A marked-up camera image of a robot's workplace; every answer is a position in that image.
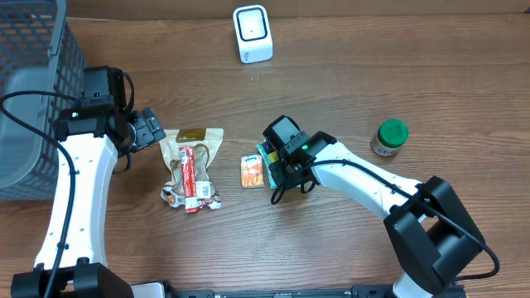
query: wooden tabletop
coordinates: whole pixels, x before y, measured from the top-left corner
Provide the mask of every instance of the wooden tabletop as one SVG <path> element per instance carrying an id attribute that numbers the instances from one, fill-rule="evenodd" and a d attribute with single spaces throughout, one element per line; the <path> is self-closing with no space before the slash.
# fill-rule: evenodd
<path id="1" fill-rule="evenodd" d="M 242 65 L 231 20 L 70 22 L 91 65 L 127 71 L 137 108 L 163 126 L 221 127 L 209 169 L 223 207 L 185 214 L 160 198 L 170 180 L 160 147 L 112 178 L 105 229 L 111 270 L 177 289 L 264 290 L 394 282 L 402 272 L 383 223 L 351 198 L 316 187 L 270 205 L 243 190 L 240 158 L 255 154 L 281 114 L 398 175 L 438 175 L 455 188 L 501 261 L 465 282 L 469 297 L 530 291 L 530 18 L 527 15 L 271 20 L 272 60 Z M 384 120 L 410 129 L 392 158 L 369 140 Z M 0 202 L 0 296 L 40 250 L 51 201 Z M 465 273 L 489 271 L 482 253 Z"/>

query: small orange snack package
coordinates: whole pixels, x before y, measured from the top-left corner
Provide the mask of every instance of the small orange snack package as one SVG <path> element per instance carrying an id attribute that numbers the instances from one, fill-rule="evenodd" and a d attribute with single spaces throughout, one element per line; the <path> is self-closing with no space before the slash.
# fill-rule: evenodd
<path id="1" fill-rule="evenodd" d="M 260 155 L 241 157 L 243 188 L 263 187 L 263 164 Z"/>

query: wall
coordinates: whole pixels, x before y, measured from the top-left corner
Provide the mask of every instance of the wall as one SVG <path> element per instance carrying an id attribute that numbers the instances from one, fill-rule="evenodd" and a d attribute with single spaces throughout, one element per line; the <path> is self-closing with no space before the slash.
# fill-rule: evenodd
<path id="1" fill-rule="evenodd" d="M 69 0 L 69 17 L 117 20 L 231 18 L 262 4 L 270 17 L 522 13 L 530 0 Z"/>

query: green bottle cap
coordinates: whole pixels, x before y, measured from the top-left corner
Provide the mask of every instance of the green bottle cap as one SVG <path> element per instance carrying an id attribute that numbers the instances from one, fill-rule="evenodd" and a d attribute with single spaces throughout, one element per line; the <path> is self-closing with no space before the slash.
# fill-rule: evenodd
<path id="1" fill-rule="evenodd" d="M 408 139 L 408 128 L 401 120 L 385 121 L 378 130 L 378 140 L 388 148 L 398 148 Z"/>

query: bottle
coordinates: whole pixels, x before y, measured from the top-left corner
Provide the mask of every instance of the bottle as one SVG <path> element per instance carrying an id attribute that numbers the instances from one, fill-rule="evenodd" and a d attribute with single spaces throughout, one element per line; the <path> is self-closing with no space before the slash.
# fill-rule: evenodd
<path id="1" fill-rule="evenodd" d="M 401 120 L 390 119 L 379 127 L 378 132 L 373 135 L 370 145 L 372 150 L 380 156 L 391 156 L 408 139 L 408 128 Z"/>

